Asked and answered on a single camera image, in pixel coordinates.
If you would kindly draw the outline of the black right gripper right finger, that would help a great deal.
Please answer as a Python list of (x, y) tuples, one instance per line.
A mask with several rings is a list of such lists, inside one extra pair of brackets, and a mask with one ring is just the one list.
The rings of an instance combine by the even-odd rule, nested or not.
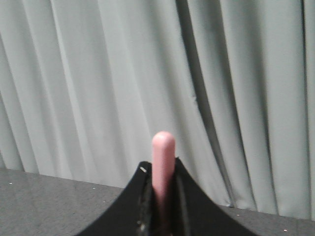
[(193, 180), (179, 158), (175, 160), (171, 203), (174, 236), (254, 236), (216, 205)]

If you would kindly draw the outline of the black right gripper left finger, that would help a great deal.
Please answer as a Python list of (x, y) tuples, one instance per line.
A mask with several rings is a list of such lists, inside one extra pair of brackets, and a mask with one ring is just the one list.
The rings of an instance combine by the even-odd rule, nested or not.
[(81, 236), (153, 236), (152, 165), (140, 162), (114, 203)]

